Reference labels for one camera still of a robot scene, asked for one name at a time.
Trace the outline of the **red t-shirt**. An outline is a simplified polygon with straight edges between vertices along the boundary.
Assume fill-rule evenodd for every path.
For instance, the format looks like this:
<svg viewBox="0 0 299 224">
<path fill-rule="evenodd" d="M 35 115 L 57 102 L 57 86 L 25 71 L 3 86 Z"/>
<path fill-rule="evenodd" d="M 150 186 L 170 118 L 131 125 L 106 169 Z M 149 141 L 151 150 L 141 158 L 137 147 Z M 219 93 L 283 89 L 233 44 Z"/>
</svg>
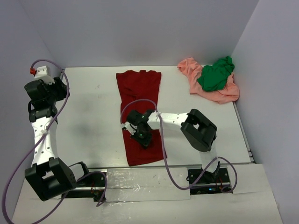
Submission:
<svg viewBox="0 0 299 224">
<path fill-rule="evenodd" d="M 121 111 L 130 102 L 138 99 L 149 99 L 157 103 L 161 75 L 161 72 L 154 70 L 128 70 L 117 73 L 116 80 L 121 97 Z M 146 149 L 132 139 L 127 130 L 123 130 L 122 135 L 129 166 L 153 163 L 163 159 L 159 130 L 152 131 L 153 139 Z"/>
</svg>

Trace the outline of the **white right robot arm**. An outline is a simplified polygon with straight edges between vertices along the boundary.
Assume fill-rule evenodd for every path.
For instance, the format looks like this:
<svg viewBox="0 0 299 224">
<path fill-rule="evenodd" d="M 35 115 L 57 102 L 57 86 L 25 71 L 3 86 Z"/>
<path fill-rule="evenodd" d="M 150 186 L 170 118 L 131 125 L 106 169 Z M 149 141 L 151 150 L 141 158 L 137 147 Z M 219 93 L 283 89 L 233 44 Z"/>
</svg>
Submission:
<svg viewBox="0 0 299 224">
<path fill-rule="evenodd" d="M 199 182 L 213 183 L 220 175 L 220 162 L 215 149 L 217 127 L 197 109 L 191 109 L 188 113 L 159 113 L 154 110 L 140 113 L 132 110 L 121 127 L 144 148 L 153 142 L 155 130 L 181 131 L 192 148 L 199 152 L 202 167 L 206 168 Z"/>
</svg>

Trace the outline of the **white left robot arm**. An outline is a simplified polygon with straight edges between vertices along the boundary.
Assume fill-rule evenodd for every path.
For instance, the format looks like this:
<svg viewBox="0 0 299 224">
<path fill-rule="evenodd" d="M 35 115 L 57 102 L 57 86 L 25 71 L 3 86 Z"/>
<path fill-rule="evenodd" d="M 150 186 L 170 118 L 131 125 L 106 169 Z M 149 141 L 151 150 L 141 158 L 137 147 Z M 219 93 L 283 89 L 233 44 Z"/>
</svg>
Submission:
<svg viewBox="0 0 299 224">
<path fill-rule="evenodd" d="M 25 178 L 42 201 L 86 186 L 92 175 L 86 170 L 73 171 L 58 157 L 56 102 L 66 99 L 67 86 L 59 77 L 37 78 L 24 86 L 30 97 L 29 121 L 34 131 L 34 158 L 25 170 Z"/>
</svg>

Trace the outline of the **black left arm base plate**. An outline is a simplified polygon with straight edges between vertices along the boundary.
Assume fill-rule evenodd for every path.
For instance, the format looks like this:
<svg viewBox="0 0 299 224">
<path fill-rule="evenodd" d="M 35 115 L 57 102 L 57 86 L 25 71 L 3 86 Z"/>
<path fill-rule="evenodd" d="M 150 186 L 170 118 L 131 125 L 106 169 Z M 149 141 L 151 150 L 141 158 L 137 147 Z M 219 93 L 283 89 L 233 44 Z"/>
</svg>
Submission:
<svg viewBox="0 0 299 224">
<path fill-rule="evenodd" d="M 94 202 L 98 202 L 105 194 L 106 172 L 93 171 L 89 174 L 88 177 L 78 180 L 76 187 L 68 193 L 62 194 L 61 197 L 65 196 L 66 199 L 89 198 L 93 199 Z"/>
</svg>

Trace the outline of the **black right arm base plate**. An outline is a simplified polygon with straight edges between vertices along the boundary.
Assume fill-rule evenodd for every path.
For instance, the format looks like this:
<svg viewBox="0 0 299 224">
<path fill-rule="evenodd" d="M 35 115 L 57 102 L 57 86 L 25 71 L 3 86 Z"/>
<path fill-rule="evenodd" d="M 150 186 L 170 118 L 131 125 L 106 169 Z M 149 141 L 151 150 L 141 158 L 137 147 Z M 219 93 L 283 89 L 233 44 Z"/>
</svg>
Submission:
<svg viewBox="0 0 299 224">
<path fill-rule="evenodd" d="M 201 174 L 202 168 L 200 167 L 187 167 L 188 175 L 186 180 L 189 185 Z M 233 183 L 229 178 L 228 169 L 226 167 L 220 167 L 215 177 L 208 177 L 207 173 L 196 182 L 196 184 L 189 189 L 190 195 L 206 195 L 206 194 L 221 194 L 230 191 L 233 187 Z"/>
</svg>

